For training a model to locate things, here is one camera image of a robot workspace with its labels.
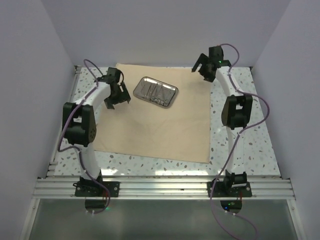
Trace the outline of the steel instrument tray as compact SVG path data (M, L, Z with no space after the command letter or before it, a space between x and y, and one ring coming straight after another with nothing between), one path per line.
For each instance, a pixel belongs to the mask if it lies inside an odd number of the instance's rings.
M142 77L133 90L136 98L164 109L173 105L178 93L176 86L148 76Z

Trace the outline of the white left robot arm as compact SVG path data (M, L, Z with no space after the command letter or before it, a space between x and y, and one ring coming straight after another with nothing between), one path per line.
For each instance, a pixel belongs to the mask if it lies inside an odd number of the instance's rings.
M101 168L95 157L93 142L97 135L95 111L101 104L113 110L115 105L129 103L130 94L125 85L125 77L121 70L110 67L105 74L96 77L93 87L80 99L66 102L62 109L62 132L59 143L66 139L69 147L63 152L75 149L81 166L80 181L88 181L86 190L92 196L103 193L104 184L101 182Z

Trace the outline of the beige cloth wrap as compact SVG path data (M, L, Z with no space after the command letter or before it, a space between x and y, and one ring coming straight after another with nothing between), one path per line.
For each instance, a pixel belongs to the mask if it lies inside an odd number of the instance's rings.
M130 102L100 111L94 149L177 161L207 163L210 159L211 84L188 68L120 64L132 93L143 77L177 87L169 108L131 97Z

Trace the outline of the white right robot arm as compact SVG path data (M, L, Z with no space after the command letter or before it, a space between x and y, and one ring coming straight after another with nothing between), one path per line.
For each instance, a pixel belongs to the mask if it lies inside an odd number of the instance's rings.
M253 97L241 89L232 74L232 64L224 59L221 45L208 48L208 55L200 54L191 69L198 71L203 79L212 83L217 80L225 94L225 103L221 112L221 122L225 127L228 138L228 157L220 176L224 173L222 181L216 177L212 181L211 190L223 191L227 196L235 196L241 187L247 185L247 174L244 166L244 140L241 131L244 130L251 118Z

